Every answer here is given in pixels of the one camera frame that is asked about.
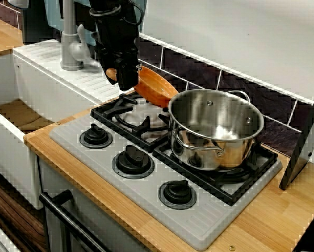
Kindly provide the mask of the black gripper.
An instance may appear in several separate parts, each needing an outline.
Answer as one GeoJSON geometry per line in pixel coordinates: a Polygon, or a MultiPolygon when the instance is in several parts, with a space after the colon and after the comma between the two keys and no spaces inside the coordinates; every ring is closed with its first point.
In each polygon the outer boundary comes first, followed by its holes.
{"type": "Polygon", "coordinates": [[[117,70],[117,82],[121,91],[128,91],[138,84],[138,48],[136,39],[124,40],[119,47],[96,40],[96,55],[104,72],[117,70]]]}

